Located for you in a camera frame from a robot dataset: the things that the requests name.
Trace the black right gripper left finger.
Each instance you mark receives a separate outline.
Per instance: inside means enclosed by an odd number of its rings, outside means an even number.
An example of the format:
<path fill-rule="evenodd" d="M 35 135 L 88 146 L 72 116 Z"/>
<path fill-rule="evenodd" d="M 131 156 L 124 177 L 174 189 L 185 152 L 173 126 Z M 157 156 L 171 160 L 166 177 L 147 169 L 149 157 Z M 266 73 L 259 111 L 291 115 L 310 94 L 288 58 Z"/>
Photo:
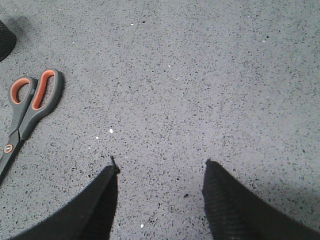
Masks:
<path fill-rule="evenodd" d="M 111 165 L 74 199 L 46 220 L 13 237 L 14 240 L 108 240 L 118 201 L 120 169 Z"/>

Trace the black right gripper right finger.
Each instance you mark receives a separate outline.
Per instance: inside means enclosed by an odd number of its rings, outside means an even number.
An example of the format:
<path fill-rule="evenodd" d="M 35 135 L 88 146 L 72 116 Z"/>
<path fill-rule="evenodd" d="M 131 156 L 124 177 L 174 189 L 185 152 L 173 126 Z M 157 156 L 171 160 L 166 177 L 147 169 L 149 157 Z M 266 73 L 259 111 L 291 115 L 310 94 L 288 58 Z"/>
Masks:
<path fill-rule="evenodd" d="M 319 232 L 289 218 L 208 159 L 202 194 L 215 240 L 318 240 Z"/>

